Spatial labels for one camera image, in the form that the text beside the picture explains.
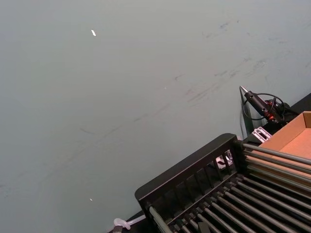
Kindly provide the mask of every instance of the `power tool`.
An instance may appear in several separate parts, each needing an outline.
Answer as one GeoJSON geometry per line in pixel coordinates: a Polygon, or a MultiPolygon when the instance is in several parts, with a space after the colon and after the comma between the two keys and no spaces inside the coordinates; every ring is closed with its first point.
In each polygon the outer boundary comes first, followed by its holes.
{"type": "Polygon", "coordinates": [[[246,101],[243,105],[243,113],[246,115],[244,111],[244,106],[247,102],[249,102],[256,110],[257,112],[262,116],[262,118],[259,119],[253,119],[252,120],[261,120],[261,119],[267,119],[269,123],[274,124],[283,124],[284,123],[284,112],[285,112],[285,105],[284,102],[277,96],[266,94],[266,93],[254,93],[252,91],[246,90],[243,86],[240,86],[240,90],[244,93],[244,96],[246,98],[246,101]],[[272,100],[263,100],[259,97],[259,95],[268,95],[272,96],[272,100]]]}

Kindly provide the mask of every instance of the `cardboard box flap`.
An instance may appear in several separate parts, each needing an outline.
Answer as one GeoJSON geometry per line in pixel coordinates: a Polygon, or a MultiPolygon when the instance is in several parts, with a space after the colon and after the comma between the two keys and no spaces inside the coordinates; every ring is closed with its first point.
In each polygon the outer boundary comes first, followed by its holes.
{"type": "Polygon", "coordinates": [[[311,112],[303,112],[306,128],[311,128],[311,112]]]}
{"type": "MultiPolygon", "coordinates": [[[[308,112],[311,125],[311,112],[308,112]]],[[[285,127],[276,132],[268,141],[262,143],[260,147],[280,151],[294,138],[301,134],[306,128],[304,115],[300,114],[285,127]]]]}

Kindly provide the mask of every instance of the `cardboard box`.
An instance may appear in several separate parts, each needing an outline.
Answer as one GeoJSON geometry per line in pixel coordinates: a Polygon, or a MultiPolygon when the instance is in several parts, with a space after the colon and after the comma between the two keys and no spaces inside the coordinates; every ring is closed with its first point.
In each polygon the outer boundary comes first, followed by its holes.
{"type": "MultiPolygon", "coordinates": [[[[311,112],[303,112],[302,114],[297,116],[289,124],[284,126],[277,133],[275,133],[268,141],[262,143],[260,147],[311,159],[311,112]]],[[[287,159],[279,158],[265,153],[260,152],[256,153],[266,157],[270,157],[273,159],[285,161],[288,163],[296,164],[311,169],[310,165],[301,164],[298,162],[290,161],[287,159]]],[[[272,164],[263,160],[252,158],[250,156],[248,157],[248,159],[260,161],[262,163],[266,163],[271,166],[278,167],[280,169],[311,178],[310,174],[296,171],[287,167],[272,164]]],[[[311,186],[311,184],[305,182],[300,183],[303,183],[304,185],[307,186],[311,186]]]]}

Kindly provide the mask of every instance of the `black cable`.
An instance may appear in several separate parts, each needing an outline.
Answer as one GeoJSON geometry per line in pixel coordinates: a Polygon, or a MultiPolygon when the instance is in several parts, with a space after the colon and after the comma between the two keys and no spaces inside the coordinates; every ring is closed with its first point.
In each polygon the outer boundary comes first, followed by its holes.
{"type": "MultiPolygon", "coordinates": [[[[260,95],[266,95],[266,96],[272,96],[273,97],[273,100],[272,100],[272,104],[271,104],[271,107],[270,107],[270,109],[268,110],[268,112],[270,112],[272,109],[273,109],[273,107],[277,104],[278,106],[280,106],[280,104],[277,102],[277,99],[281,102],[281,104],[282,104],[282,107],[283,107],[283,111],[282,111],[282,118],[283,118],[283,121],[284,121],[284,113],[285,113],[285,105],[284,105],[284,102],[283,102],[283,100],[281,100],[279,97],[277,97],[277,96],[275,96],[275,95],[272,95],[272,94],[268,94],[268,93],[256,93],[258,96],[260,96],[260,95]]],[[[248,114],[246,114],[246,112],[245,112],[245,105],[246,105],[246,103],[248,102],[248,100],[245,100],[245,102],[244,102],[244,104],[243,104],[243,108],[242,108],[242,110],[243,110],[243,114],[246,116],[246,117],[248,117],[248,118],[250,118],[251,120],[262,120],[262,119],[264,119],[265,117],[263,116],[263,117],[261,117],[261,118],[251,118],[248,114]]]]}

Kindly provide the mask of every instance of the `painted wall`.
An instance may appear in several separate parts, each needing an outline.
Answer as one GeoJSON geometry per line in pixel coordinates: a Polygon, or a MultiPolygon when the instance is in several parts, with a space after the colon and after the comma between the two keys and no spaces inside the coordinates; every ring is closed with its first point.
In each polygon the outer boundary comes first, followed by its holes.
{"type": "Polygon", "coordinates": [[[307,0],[0,2],[0,231],[102,233],[221,133],[311,91],[307,0]]]}

